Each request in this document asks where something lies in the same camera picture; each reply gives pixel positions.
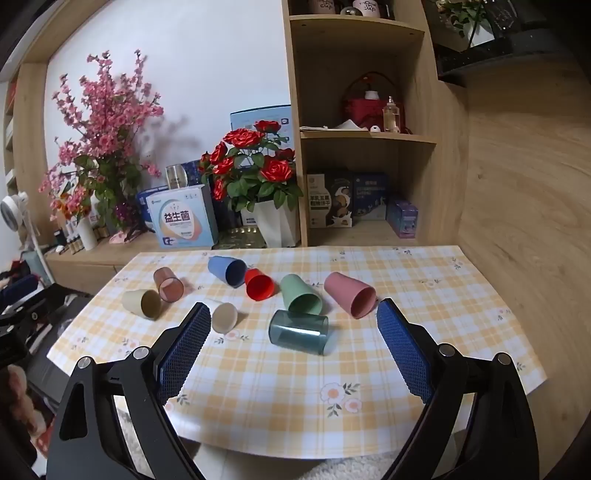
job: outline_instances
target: pink cup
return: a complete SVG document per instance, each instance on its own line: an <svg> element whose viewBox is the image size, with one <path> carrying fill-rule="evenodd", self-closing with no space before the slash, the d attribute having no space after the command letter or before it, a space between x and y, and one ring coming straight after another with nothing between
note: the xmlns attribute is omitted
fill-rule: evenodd
<svg viewBox="0 0 591 480"><path fill-rule="evenodd" d="M365 317L375 306L375 288L342 273L332 272L324 281L324 289L353 318Z"/></svg>

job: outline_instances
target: blue gripper pad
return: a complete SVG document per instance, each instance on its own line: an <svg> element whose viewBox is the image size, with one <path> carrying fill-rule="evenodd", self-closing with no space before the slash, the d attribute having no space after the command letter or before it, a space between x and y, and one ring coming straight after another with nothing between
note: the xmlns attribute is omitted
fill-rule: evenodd
<svg viewBox="0 0 591 480"><path fill-rule="evenodd" d="M212 318L205 305L194 311L188 320L183 322L182 332L160 363L157 398L162 405L180 393L212 328Z"/></svg>
<svg viewBox="0 0 591 480"><path fill-rule="evenodd" d="M431 367L408 331L408 322L401 315L388 300L380 302L378 329L410 393L421 397L423 403L427 404L433 395Z"/></svg>

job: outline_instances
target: purple box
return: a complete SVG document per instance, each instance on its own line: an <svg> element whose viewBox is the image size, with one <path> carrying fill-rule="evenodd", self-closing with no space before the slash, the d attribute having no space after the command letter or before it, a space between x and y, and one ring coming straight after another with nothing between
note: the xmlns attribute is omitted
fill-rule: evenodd
<svg viewBox="0 0 591 480"><path fill-rule="evenodd" d="M415 238L418 210L406 200L390 199L386 209L386 221L400 238Z"/></svg>

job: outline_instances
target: yellow plaid tablecloth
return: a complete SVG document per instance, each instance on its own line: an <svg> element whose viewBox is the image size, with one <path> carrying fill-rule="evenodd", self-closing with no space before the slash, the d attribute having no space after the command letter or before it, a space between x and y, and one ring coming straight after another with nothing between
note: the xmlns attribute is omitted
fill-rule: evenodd
<svg viewBox="0 0 591 480"><path fill-rule="evenodd" d="M71 374L76 361L126 357L151 346L178 325L195 302L209 297L239 310L239 324L225 336L211 332L184 387L165 406L180 436L256 455L326 459L395 451L404 445L423 404L408 392L376 324L375 311L355 320L323 290L339 271L392 297L412 323L422 324L437 343L462 354L491 359L509 353L526 393L545 373L517 319L459 247L353 247L234 250L277 283L288 273L322 292L337 326L335 348L326 356L281 349L269 341L271 316L283 309L281 294L254 302L245 287L224 285L207 270L219 252L141 254L88 304L56 342L48 357ZM153 272L169 266L188 293L156 322L126 312L126 290L154 288ZM456 430L465 427L471 399Z"/></svg>

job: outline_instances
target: red cup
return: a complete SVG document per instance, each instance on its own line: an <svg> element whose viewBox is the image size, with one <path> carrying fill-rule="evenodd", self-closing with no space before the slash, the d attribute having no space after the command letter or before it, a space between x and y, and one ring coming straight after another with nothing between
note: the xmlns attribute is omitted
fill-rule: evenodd
<svg viewBox="0 0 591 480"><path fill-rule="evenodd" d="M168 267L159 268L154 272L154 282L160 298L167 303L180 300L184 294L184 285Z"/></svg>
<svg viewBox="0 0 591 480"><path fill-rule="evenodd" d="M324 289L344 311L356 319L371 312L377 299L375 288L339 272L332 272L326 278Z"/></svg>
<svg viewBox="0 0 591 480"><path fill-rule="evenodd" d="M275 293L275 283L258 268L251 268L244 277L246 294L255 301L271 298Z"/></svg>

